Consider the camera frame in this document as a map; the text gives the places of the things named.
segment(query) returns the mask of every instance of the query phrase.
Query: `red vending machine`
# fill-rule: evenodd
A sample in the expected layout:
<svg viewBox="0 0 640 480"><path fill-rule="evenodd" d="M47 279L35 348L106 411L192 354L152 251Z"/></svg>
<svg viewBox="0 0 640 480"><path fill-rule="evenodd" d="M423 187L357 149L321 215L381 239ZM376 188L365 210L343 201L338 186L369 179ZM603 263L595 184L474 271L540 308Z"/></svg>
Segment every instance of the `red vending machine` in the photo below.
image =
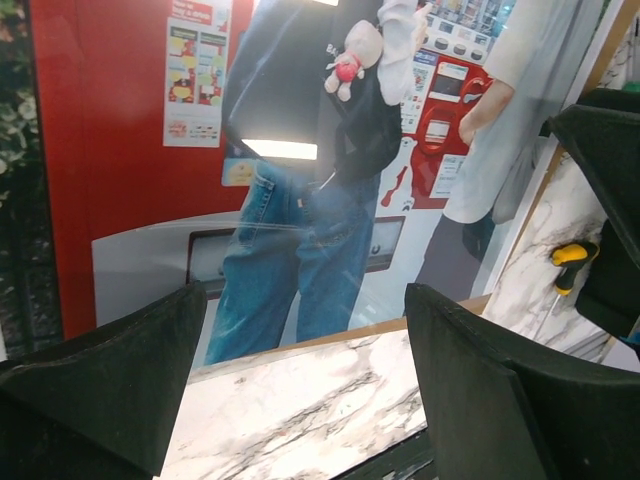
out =
<svg viewBox="0 0 640 480"><path fill-rule="evenodd" d="M458 134L460 121L491 84L482 65L492 39L433 15L428 23L414 59L416 89L403 103L403 130L417 142L413 208L442 209L469 152Z"/></svg>

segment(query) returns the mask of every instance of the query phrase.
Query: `poster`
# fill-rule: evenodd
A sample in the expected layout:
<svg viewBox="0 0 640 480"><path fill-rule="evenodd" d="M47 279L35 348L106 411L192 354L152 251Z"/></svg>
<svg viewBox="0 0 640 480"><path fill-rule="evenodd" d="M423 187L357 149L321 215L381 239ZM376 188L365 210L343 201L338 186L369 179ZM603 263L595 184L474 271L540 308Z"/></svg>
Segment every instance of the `poster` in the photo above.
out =
<svg viewBox="0 0 640 480"><path fill-rule="evenodd" d="M176 0L167 26L165 146L211 148L197 162L167 149L155 183L144 176L155 203L93 240L99 325L201 281L199 367L400 318L407 283L455 301L492 289L486 272L528 201L512 187L540 163L531 147L547 140L601 2L430 3L404 91L379 70L388 19L375 2L305 2L293 16L261 2L233 24L231 8L237 20L253 2L199 5ZM232 82L246 87L225 92Z"/></svg>
<svg viewBox="0 0 640 480"><path fill-rule="evenodd" d="M231 0L172 0L163 144L220 146Z"/></svg>

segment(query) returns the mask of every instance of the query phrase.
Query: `screwdriver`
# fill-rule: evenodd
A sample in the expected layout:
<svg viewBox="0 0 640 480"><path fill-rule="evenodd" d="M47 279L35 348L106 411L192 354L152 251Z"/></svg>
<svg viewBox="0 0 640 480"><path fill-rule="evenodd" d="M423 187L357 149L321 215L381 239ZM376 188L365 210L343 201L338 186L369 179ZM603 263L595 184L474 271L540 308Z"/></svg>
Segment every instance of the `screwdriver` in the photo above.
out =
<svg viewBox="0 0 640 480"><path fill-rule="evenodd" d="M533 336L534 341L538 338L538 335L540 335L544 324L555 310L560 299L568 297L573 291L578 273L580 273L580 271L591 263L599 254L600 247L595 243L587 241L573 242L568 245L558 247L551 252L551 263L556 267L563 268L564 270L553 282L553 287L558 296L540 322L538 330L536 330L536 334Z"/></svg>

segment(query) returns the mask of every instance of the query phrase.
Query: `white marble surface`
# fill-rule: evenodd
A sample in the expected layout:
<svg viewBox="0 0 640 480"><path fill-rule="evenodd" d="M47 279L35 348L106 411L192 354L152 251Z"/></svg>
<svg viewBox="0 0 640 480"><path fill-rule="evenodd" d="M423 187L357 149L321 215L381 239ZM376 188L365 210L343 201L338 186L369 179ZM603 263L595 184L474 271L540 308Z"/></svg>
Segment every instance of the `white marble surface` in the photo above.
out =
<svg viewBox="0 0 640 480"><path fill-rule="evenodd" d="M554 247L574 239L597 241L606 215L571 157L565 155L545 190L512 260L503 272L484 317L529 338L556 298L552 284L560 270L549 255ZM560 300L545 323L539 341L558 350L598 332L572 308L587 274L581 272L574 292Z"/></svg>
<svg viewBox="0 0 640 480"><path fill-rule="evenodd" d="M352 340L195 377L161 479L326 480L425 422L406 331Z"/></svg>

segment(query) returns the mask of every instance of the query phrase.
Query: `leaves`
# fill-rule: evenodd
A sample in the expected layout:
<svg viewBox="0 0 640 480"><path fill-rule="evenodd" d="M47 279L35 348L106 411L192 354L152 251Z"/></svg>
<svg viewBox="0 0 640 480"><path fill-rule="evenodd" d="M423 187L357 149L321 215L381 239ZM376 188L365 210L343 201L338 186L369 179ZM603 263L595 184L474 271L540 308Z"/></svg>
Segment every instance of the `leaves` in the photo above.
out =
<svg viewBox="0 0 640 480"><path fill-rule="evenodd" d="M5 192L5 208L8 199L30 192L9 193L33 188L44 171L23 2L0 0L0 192ZM27 172L33 178L25 177Z"/></svg>

